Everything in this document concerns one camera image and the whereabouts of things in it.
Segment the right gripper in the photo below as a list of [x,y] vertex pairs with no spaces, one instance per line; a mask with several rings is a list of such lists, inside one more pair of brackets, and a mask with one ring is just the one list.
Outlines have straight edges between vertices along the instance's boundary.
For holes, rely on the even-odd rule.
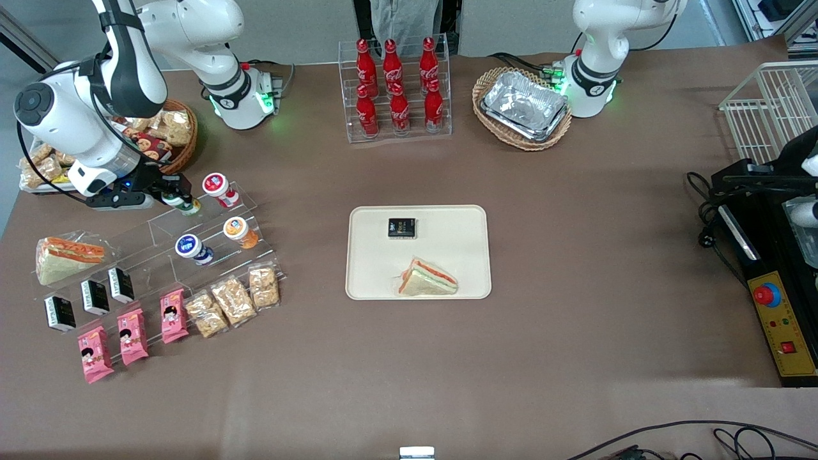
[[69,180],[75,191],[85,196],[86,206],[94,210],[146,209],[164,194],[192,195],[192,184],[183,174],[163,175],[158,165],[146,157],[139,157],[134,168],[122,177],[76,160],[69,169]]

